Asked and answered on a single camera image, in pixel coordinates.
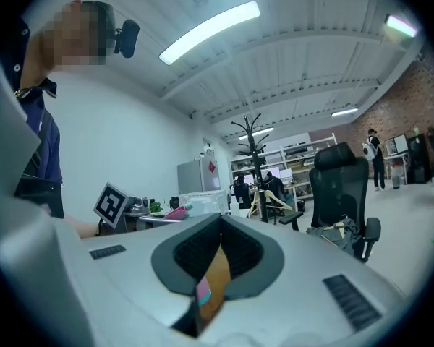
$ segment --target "brick wall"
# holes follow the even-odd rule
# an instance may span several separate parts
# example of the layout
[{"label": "brick wall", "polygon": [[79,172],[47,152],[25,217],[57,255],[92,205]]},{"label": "brick wall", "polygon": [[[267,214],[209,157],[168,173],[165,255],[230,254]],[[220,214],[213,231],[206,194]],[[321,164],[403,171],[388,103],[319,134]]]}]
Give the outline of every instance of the brick wall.
[{"label": "brick wall", "polygon": [[310,132],[310,139],[322,139],[334,132],[338,142],[347,142],[355,155],[362,155],[362,143],[370,128],[378,132],[378,138],[384,143],[400,134],[414,136],[414,126],[421,134],[429,126],[434,127],[434,51],[427,44],[422,53],[425,58],[413,62],[361,117],[351,124]]}]

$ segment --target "fluorescent light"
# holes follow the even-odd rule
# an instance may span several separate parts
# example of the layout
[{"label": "fluorescent light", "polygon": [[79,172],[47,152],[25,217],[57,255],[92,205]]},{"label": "fluorescent light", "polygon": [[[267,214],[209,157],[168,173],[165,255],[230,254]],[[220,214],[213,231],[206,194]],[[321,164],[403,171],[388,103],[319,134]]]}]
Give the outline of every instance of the fluorescent light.
[{"label": "fluorescent light", "polygon": [[411,37],[414,37],[417,34],[417,31],[411,25],[408,25],[399,18],[395,18],[393,15],[388,16],[386,24],[389,27],[395,28],[396,30],[399,30],[400,32],[403,32]]},{"label": "fluorescent light", "polygon": [[345,111],[334,112],[334,113],[331,114],[331,117],[343,116],[344,114],[354,113],[354,112],[357,112],[357,111],[358,111],[357,108],[347,109]]},{"label": "fluorescent light", "polygon": [[180,58],[180,56],[216,33],[244,22],[245,20],[250,20],[259,16],[260,11],[258,3],[255,1],[239,5],[223,13],[217,14],[215,17],[206,20],[191,31],[185,33],[181,38],[163,51],[159,56],[159,59],[170,66]]},{"label": "fluorescent light", "polygon": [[[253,132],[253,133],[252,133],[252,136],[260,135],[260,134],[263,134],[264,132],[270,132],[270,131],[272,131],[272,130],[273,130],[273,127],[269,127],[268,129],[265,129],[265,130],[260,130],[260,131]],[[247,135],[245,135],[245,136],[240,136],[239,139],[240,139],[240,140],[247,139]]]}]

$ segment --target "black grille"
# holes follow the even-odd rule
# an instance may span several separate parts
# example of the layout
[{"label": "black grille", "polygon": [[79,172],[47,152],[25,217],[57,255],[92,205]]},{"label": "black grille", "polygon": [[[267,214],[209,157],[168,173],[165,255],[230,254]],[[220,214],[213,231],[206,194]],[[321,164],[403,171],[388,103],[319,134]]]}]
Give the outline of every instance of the black grille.
[{"label": "black grille", "polygon": [[356,331],[366,328],[381,317],[344,275],[323,279],[323,282]]},{"label": "black grille", "polygon": [[232,280],[255,267],[263,256],[263,247],[257,240],[228,223],[222,225],[222,249]]},{"label": "black grille", "polygon": [[200,281],[219,246],[220,228],[216,221],[180,243],[174,250],[174,259],[183,270]]},{"label": "black grille", "polygon": [[90,254],[94,260],[99,260],[100,258],[112,256],[113,254],[120,253],[123,251],[125,251],[125,247],[123,247],[122,245],[119,244],[116,246],[111,246],[111,247],[106,247],[106,248],[101,248],[101,249],[96,249],[94,251],[90,251]]}]

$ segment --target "green plant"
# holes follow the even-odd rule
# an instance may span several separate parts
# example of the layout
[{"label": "green plant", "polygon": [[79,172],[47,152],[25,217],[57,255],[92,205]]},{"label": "green plant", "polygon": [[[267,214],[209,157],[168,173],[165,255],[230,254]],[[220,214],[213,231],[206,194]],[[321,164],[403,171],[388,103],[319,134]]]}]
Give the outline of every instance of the green plant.
[{"label": "green plant", "polygon": [[151,213],[161,212],[163,208],[161,207],[161,204],[159,202],[153,202],[150,205],[150,211]]}]

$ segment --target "shirt collar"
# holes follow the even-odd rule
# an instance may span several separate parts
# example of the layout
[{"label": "shirt collar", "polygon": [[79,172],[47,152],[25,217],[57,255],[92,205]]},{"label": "shirt collar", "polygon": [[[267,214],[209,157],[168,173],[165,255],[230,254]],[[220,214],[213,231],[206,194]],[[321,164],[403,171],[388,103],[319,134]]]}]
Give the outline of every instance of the shirt collar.
[{"label": "shirt collar", "polygon": [[[29,42],[29,37],[30,37],[29,27],[27,26],[26,22],[24,22],[22,18],[19,18],[14,31],[14,40],[13,40],[14,47],[19,49],[17,51],[12,52],[12,65],[14,66],[13,67],[14,74],[16,76],[15,82],[17,82],[17,86],[15,87],[15,89],[19,89],[21,71],[22,68],[24,67],[24,57],[27,48],[27,43]],[[40,97],[43,91],[45,91],[52,98],[56,98],[56,83],[51,81],[49,78],[45,78],[39,84],[39,86],[32,86],[27,89],[17,90],[14,92],[14,95],[18,99],[23,99],[29,95],[32,95],[31,98],[34,99]]]}]

